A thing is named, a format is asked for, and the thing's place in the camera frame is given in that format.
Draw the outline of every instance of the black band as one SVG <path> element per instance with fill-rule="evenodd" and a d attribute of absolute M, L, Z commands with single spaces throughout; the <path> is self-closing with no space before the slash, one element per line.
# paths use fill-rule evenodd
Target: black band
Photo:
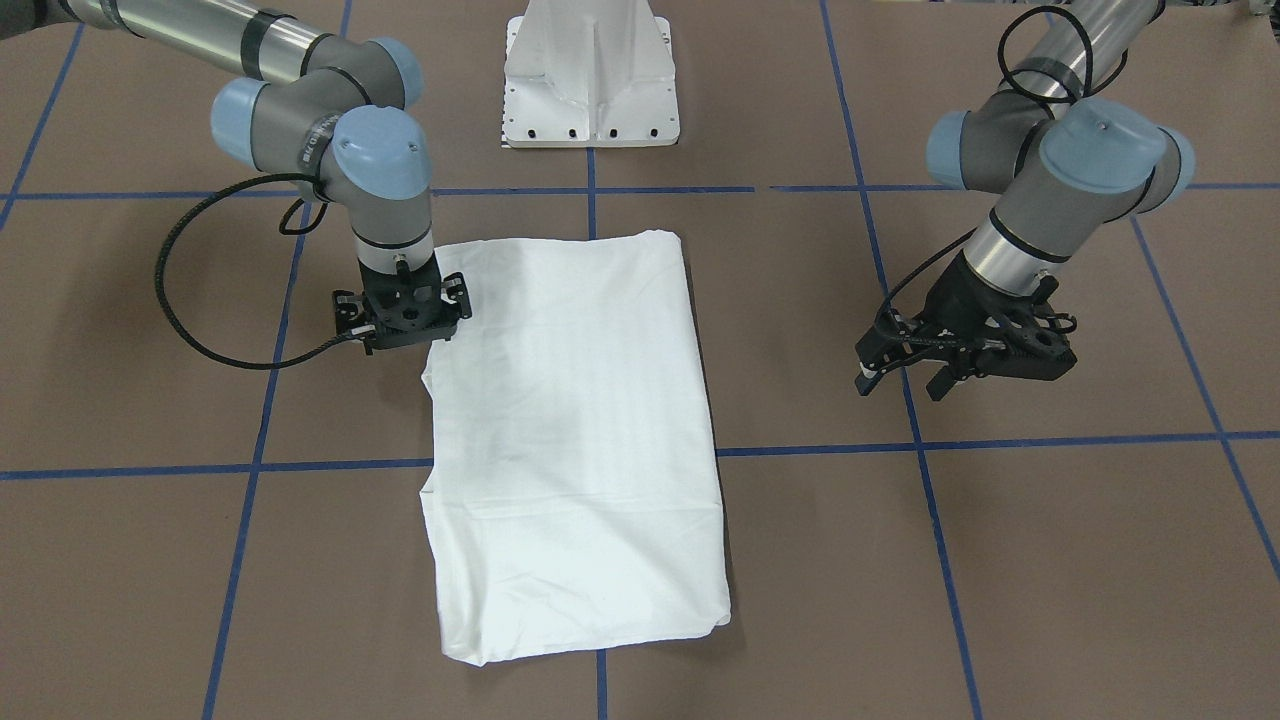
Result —
<path fill-rule="evenodd" d="M 339 118 L 342 114 L 330 113 L 311 124 L 307 138 L 302 142 L 302 150 L 298 152 L 298 170 L 320 177 L 320 159 L 324 158 L 325 149 L 333 141 L 333 128 L 338 124 Z"/>
<path fill-rule="evenodd" d="M 292 17 L 279 10 L 262 9 L 248 19 L 248 24 L 244 26 L 244 32 L 241 35 L 241 70 L 244 77 L 262 79 L 262 67 L 259 64 L 262 54 L 262 38 L 271 29 L 271 23 L 280 18 Z"/>
<path fill-rule="evenodd" d="M 1036 258 L 1037 260 L 1044 260 L 1046 263 L 1056 263 L 1061 265 L 1062 263 L 1066 263 L 1068 260 L 1071 259 L 1070 256 L 1064 258 L 1061 255 L 1051 255 L 1048 252 L 1044 252 L 1039 247 L 1036 247 L 1034 245 L 1030 245 L 1025 240 L 1018 237 L 1018 233 L 1009 229 L 1009 225 L 1006 225 L 1005 223 L 1000 222 L 1000 218 L 996 217 L 995 208 L 991 209 L 991 213 L 987 215 L 987 218 L 991 220 L 991 227 L 996 228 L 996 232 L 998 232 L 1005 240 L 1007 240 L 1010 245 L 1030 255 L 1032 258 Z"/>
<path fill-rule="evenodd" d="M 1027 167 L 1027 154 L 1030 152 L 1032 150 L 1032 142 L 1036 141 L 1036 135 L 1039 132 L 1039 128 L 1044 127 L 1044 123 L 1047 122 L 1048 120 L 1041 120 L 1034 126 L 1032 126 L 1032 129 L 1027 131 L 1027 137 L 1023 138 L 1023 146 L 1018 149 L 1018 160 L 1014 161 L 1015 178 L 1023 172 L 1023 168 Z"/>
<path fill-rule="evenodd" d="M 124 18 L 120 17 L 120 8 L 116 6 L 115 0 L 97 0 L 97 1 L 99 5 L 102 6 L 102 12 L 106 13 L 106 17 L 111 18 L 113 23 L 128 31 L 128 33 L 132 35 L 133 37 L 142 37 L 141 35 L 133 32 L 133 29 L 129 28 L 129 26 L 124 24 Z"/>
<path fill-rule="evenodd" d="M 1119 220 L 1120 218 L 1124 218 L 1129 213 L 1133 213 L 1134 210 L 1137 210 L 1138 205 L 1142 205 L 1142 201 L 1147 199 L 1147 193 L 1151 192 L 1151 184 L 1153 182 L 1156 182 L 1156 170 L 1155 169 L 1152 169 L 1151 174 L 1147 176 L 1147 182 L 1146 182 L 1146 184 L 1142 186 L 1142 192 L 1138 195 L 1138 199 L 1133 201 L 1133 205 L 1130 205 L 1129 209 L 1125 210 L 1124 213 L 1120 213 L 1115 218 L 1111 218 L 1110 220 L 1106 220 L 1102 224 L 1114 223 L 1114 222 Z"/>
<path fill-rule="evenodd" d="M 1084 97 L 1084 81 L 1075 74 L 1071 68 L 1060 60 L 1053 58 L 1027 58 L 1018 67 L 1014 68 L 1014 73 L 1020 72 L 1036 72 L 1042 76 L 1048 76 L 1050 78 L 1057 81 L 1066 92 L 1075 99 Z"/>
<path fill-rule="evenodd" d="M 311 41 L 311 45 L 307 45 L 307 51 L 302 55 L 302 67 L 298 68 L 300 77 L 307 74 L 307 65 L 311 64 L 311 54 L 316 51 L 316 46 L 320 45 L 320 42 L 326 37 L 333 37 L 333 33 L 321 32 L 315 40 Z"/>
<path fill-rule="evenodd" d="M 431 232 L 431 227 L 428 225 L 426 227 L 426 232 L 424 232 L 422 234 L 415 237 L 413 240 L 411 240 L 408 242 L 396 242 L 396 243 L 392 243 L 392 245 L 384 245 L 381 242 L 374 242 L 374 241 L 369 240 L 367 237 L 365 237 L 365 236 L 360 234 L 358 232 L 356 232 L 356 228 L 351 228 L 351 232 L 356 233 L 356 237 L 360 238 L 360 242 L 364 242 L 365 245 L 367 245 L 370 247 L 376 247 L 379 250 L 404 250 L 406 247 L 412 247 L 412 246 L 417 245 L 419 242 L 421 242 L 422 238 L 426 237 L 428 233 Z"/>
<path fill-rule="evenodd" d="M 333 70 L 333 72 L 338 73 L 339 76 L 347 78 L 347 82 L 349 82 L 351 85 L 356 86 L 356 90 L 360 91 L 360 96 L 365 99 L 365 105 L 372 105 L 374 104 L 374 100 L 371 97 L 369 97 L 369 91 L 365 90 L 365 86 L 360 85 L 360 81 L 356 79 L 356 76 L 348 73 L 347 70 L 344 70 L 342 68 L 335 68 L 334 65 L 325 65 L 325 67 L 323 67 L 320 69 L 321 70 Z"/>
<path fill-rule="evenodd" d="M 67 13 L 68 15 L 76 18 L 76 22 L 81 23 L 84 22 L 79 18 L 79 15 L 76 14 L 76 10 L 72 10 L 72 5 L 67 0 L 58 0 L 58 6 L 61 8 L 63 12 Z"/>

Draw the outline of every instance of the black cable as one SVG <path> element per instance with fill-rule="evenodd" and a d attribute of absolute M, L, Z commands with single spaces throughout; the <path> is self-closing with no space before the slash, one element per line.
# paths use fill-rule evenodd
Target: black cable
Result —
<path fill-rule="evenodd" d="M 1014 72 L 1009 69 L 1009 60 L 1005 59 L 1005 46 L 1009 44 L 1009 37 L 1012 36 L 1014 31 L 1021 27 L 1024 22 L 1043 13 L 1048 13 L 1051 15 L 1061 15 L 1062 18 L 1066 19 L 1068 23 L 1071 24 L 1071 27 L 1075 29 L 1075 33 L 1080 36 L 1080 42 L 1084 44 L 1084 90 L 1082 92 L 1082 96 L 1088 97 L 1089 95 L 1093 94 L 1093 41 L 1089 40 L 1089 31 L 1084 29 L 1084 26 L 1075 15 L 1056 5 L 1039 5 L 1037 8 L 1033 8 L 1019 15 L 1018 19 L 1015 19 L 1012 23 L 1009 24 L 1007 28 L 1005 28 L 1005 33 L 1000 36 L 1000 45 L 996 46 L 996 64 L 1000 65 L 1001 77 L 1004 78 L 1005 82 L 1009 83 L 1009 87 L 1012 87 L 1015 91 L 1018 91 L 1019 95 L 1036 100 L 1037 102 L 1048 102 L 1048 104 L 1075 102 L 1076 100 L 1079 100 L 1079 97 L 1075 97 L 1075 94 L 1073 94 L 1071 90 L 1068 88 L 1065 85 L 1062 86 L 1062 90 L 1066 91 L 1066 97 L 1050 97 L 1048 95 L 1037 95 L 1030 90 L 1027 90 L 1025 87 L 1019 85 L 1018 81 L 1014 78 Z"/>
<path fill-rule="evenodd" d="M 178 241 L 178 237 L 182 234 L 182 232 L 187 229 L 187 225 L 189 225 L 191 222 L 195 220 L 197 215 L 200 215 L 216 202 L 220 202 L 230 197 L 232 195 L 236 195 L 237 192 L 260 184 L 266 184 L 271 182 L 284 182 L 284 181 L 305 181 L 312 183 L 312 186 L 319 184 L 320 182 L 319 178 L 302 173 L 276 173 L 271 176 L 262 176 L 259 178 L 247 179 L 244 182 L 238 182 L 230 187 L 224 187 L 223 190 L 219 190 L 218 192 L 197 202 L 196 206 L 192 208 L 191 210 L 187 210 L 187 214 L 183 215 L 182 219 L 173 225 L 173 229 L 169 231 L 169 236 L 164 238 L 164 245 L 160 246 L 160 255 L 156 258 L 155 288 L 156 288 L 156 300 L 160 301 L 160 309 L 164 311 L 164 316 L 169 320 L 169 324 L 173 325 L 173 329 L 178 333 L 178 336 L 187 342 L 187 345 L 193 347 L 197 352 L 200 352 L 205 357 L 209 357 L 210 360 L 214 360 L 216 363 L 221 363 L 223 365 L 230 365 L 232 368 L 241 368 L 243 370 L 279 370 L 283 368 L 297 365 L 298 363 L 305 363 L 340 342 L 346 342 L 348 340 L 356 340 L 356 337 L 352 336 L 351 333 L 342 333 L 326 340 L 319 347 L 303 352 L 297 357 L 291 357 L 288 360 L 282 360 L 279 363 L 247 363 L 244 360 L 237 360 L 234 357 L 220 355 L 201 345 L 200 341 L 197 341 L 195 337 L 191 336 L 189 332 L 187 332 L 187 328 L 184 328 L 182 323 L 178 320 L 178 315 L 174 314 L 173 306 L 169 305 L 169 297 L 164 290 L 165 266 L 169 264 L 169 254 L 173 251 L 174 243 Z"/>
<path fill-rule="evenodd" d="M 1161 3 L 1160 9 L 1156 13 L 1156 17 L 1158 18 L 1160 13 L 1162 12 L 1164 12 L 1164 3 Z M 1062 90 L 1066 92 L 1066 97 L 1050 97 L 1047 95 L 1037 95 L 1018 83 L 1018 81 L 1014 78 L 1018 70 L 1009 69 L 1009 60 L 1005 58 L 1005 46 L 1007 45 L 1009 38 L 1014 35 L 1014 31 L 1016 31 L 1019 26 L 1027 22 L 1028 18 L 1043 13 L 1048 13 L 1051 15 L 1061 15 L 1066 18 L 1066 22 L 1071 24 L 1071 27 L 1075 29 L 1075 33 L 1080 37 L 1080 42 L 1084 45 L 1084 87 L 1080 91 L 1080 97 L 1075 97 L 1071 90 L 1066 87 L 1066 85 L 1062 85 L 1061 81 L 1059 81 L 1059 85 L 1062 85 Z M 1024 97 L 1029 97 L 1032 100 L 1036 100 L 1037 102 L 1075 102 L 1076 100 L 1080 100 L 1083 97 L 1092 97 L 1102 92 L 1103 90 L 1107 88 L 1107 86 L 1115 82 L 1115 79 L 1120 77 L 1120 73 L 1124 72 L 1125 65 L 1129 64 L 1129 50 L 1125 49 L 1125 51 L 1120 54 L 1120 61 L 1116 64 L 1116 69 L 1110 76 L 1107 76 L 1107 79 L 1094 86 L 1093 41 L 1089 38 L 1089 32 L 1080 23 L 1079 18 L 1076 18 L 1071 13 L 1061 8 L 1055 8 L 1052 5 L 1042 5 L 1023 13 L 1007 28 L 1005 28 L 1005 35 L 1000 37 L 1000 45 L 996 47 L 996 64 L 1000 65 L 1000 74 L 1002 79 L 1006 83 L 1009 83 L 1009 87 L 1014 88 L 1014 91 L 1016 91 L 1019 95 Z"/>
<path fill-rule="evenodd" d="M 288 234 L 288 236 L 307 234 L 308 232 L 311 232 L 311 231 L 314 231 L 314 229 L 316 229 L 316 228 L 320 227 L 320 223 L 324 222 L 324 214 L 329 211 L 329 204 L 328 202 L 321 202 L 320 204 L 320 211 L 316 213 L 316 219 L 312 220 L 310 225 L 307 225 L 305 228 L 297 228 L 297 229 L 293 229 L 293 228 L 289 227 L 289 220 L 293 219 L 293 214 L 297 213 L 298 208 L 302 208 L 302 205 L 305 205 L 305 204 L 306 204 L 306 200 L 302 200 L 300 197 L 300 199 L 297 199 L 297 200 L 293 201 L 293 205 L 289 205 L 288 210 L 284 211 L 284 217 L 280 218 L 280 227 L 276 228 L 280 232 L 280 234 Z"/>
<path fill-rule="evenodd" d="M 882 328 L 879 324 L 879 319 L 892 313 L 893 299 L 897 297 L 899 292 L 902 292 L 904 287 L 910 284 L 910 282 L 914 281 L 916 277 L 919 277 L 920 273 L 927 270 L 931 265 L 941 260 L 948 252 L 964 245 L 964 242 L 969 240 L 977 229 L 978 228 L 974 228 L 964 233 L 963 236 L 957 237 L 955 241 L 952 241 L 942 250 L 934 252 L 928 260 L 920 263 L 914 270 L 908 273 L 906 277 L 901 279 L 901 282 L 893 286 L 893 290 L 888 291 L 888 295 L 884 296 L 884 302 L 881 302 L 879 310 L 876 313 L 876 323 L 872 325 L 873 328 L 876 328 L 876 332 L 879 333 L 881 337 L 883 337 L 884 340 L 909 342 L 913 345 L 927 345 L 929 347 L 965 347 L 969 345 L 963 340 L 943 340 L 937 337 L 910 337 L 910 336 L 895 334 Z"/>

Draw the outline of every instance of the blue joint cap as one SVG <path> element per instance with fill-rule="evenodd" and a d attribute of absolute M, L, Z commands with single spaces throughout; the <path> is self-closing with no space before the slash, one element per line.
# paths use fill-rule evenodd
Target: blue joint cap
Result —
<path fill-rule="evenodd" d="M 1169 147 L 1155 123 L 1119 102 L 1087 97 L 1041 142 L 1041 161 L 1064 183 L 1098 195 L 1128 192 L 1147 182 Z"/>
<path fill-rule="evenodd" d="M 1181 164 L 1178 168 L 1178 182 L 1174 184 L 1174 190 L 1170 191 L 1169 197 L 1160 201 L 1156 208 L 1164 208 L 1175 197 L 1187 190 L 1187 186 L 1192 183 L 1192 178 L 1196 177 L 1196 149 L 1192 147 L 1192 141 L 1187 140 L 1187 136 L 1175 131 L 1174 128 L 1166 128 L 1160 126 L 1160 129 L 1166 132 L 1170 138 L 1172 138 L 1174 145 L 1178 146 L 1178 155 Z"/>
<path fill-rule="evenodd" d="M 960 168 L 960 136 L 964 135 L 964 120 L 968 117 L 968 110 L 942 115 L 929 133 L 928 145 L 924 146 L 924 164 L 929 174 L 952 190 L 968 190 Z"/>
<path fill-rule="evenodd" d="M 417 102 L 422 91 L 426 90 L 426 81 L 422 79 L 422 65 L 419 64 L 413 51 L 394 37 L 375 37 L 370 42 L 380 45 L 396 61 L 396 68 L 401 72 L 401 82 L 404 83 L 404 106 L 408 108 Z"/>
<path fill-rule="evenodd" d="M 253 105 L 266 83 L 247 77 L 227 83 L 214 97 L 209 127 L 223 152 L 259 169 L 253 163 Z"/>
<path fill-rule="evenodd" d="M 398 108 L 348 110 L 333 128 L 333 149 L 347 179 L 370 195 L 408 200 L 431 184 L 422 127 Z"/>

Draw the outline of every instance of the silver arm tube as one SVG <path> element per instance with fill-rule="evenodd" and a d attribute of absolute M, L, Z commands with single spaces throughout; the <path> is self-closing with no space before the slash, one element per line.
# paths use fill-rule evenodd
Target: silver arm tube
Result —
<path fill-rule="evenodd" d="M 242 0 L 67 0 L 76 18 L 169 45 L 236 74 L 285 83 L 306 73 L 321 41 L 351 45 Z"/>
<path fill-rule="evenodd" d="M 1076 0 L 1068 6 L 1080 20 L 1093 45 L 1093 83 L 1097 86 L 1120 61 L 1142 28 L 1164 9 L 1161 0 Z M 1084 85 L 1085 53 L 1075 28 L 1056 22 L 1027 58 L 1015 65 L 1018 83 L 1046 97 L 1076 99 Z M 1000 90 L 1009 90 L 1007 82 Z M 1061 117 L 1068 105 L 1057 104 L 1053 113 Z"/>

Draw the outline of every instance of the white cloth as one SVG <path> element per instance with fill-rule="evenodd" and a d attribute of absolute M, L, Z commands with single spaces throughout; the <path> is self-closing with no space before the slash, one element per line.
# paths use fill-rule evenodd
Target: white cloth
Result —
<path fill-rule="evenodd" d="M 680 238 L 436 250 L 475 316 L 431 346 L 422 488 L 444 655 L 484 665 L 728 623 Z"/>

